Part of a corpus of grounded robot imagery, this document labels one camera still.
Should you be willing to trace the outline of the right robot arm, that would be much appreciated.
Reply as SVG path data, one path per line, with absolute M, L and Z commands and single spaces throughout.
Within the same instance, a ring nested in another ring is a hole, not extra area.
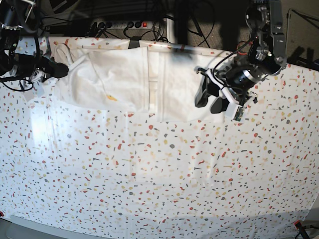
M 67 76 L 69 68 L 40 54 L 38 30 L 41 23 L 41 1 L 2 0 L 0 2 L 0 84 L 14 92 L 28 92 L 34 81 Z M 16 53 L 20 33 L 34 39 L 35 54 Z

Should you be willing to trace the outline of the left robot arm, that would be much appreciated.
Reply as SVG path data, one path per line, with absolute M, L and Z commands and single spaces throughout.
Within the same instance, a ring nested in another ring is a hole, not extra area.
M 287 64 L 286 39 L 283 33 L 282 4 L 279 0 L 251 0 L 246 11 L 249 39 L 213 68 L 198 68 L 204 76 L 194 104 L 207 105 L 215 97 L 210 112 L 224 113 L 241 121 L 251 103 L 257 103 L 252 88 L 268 76 L 276 76 Z

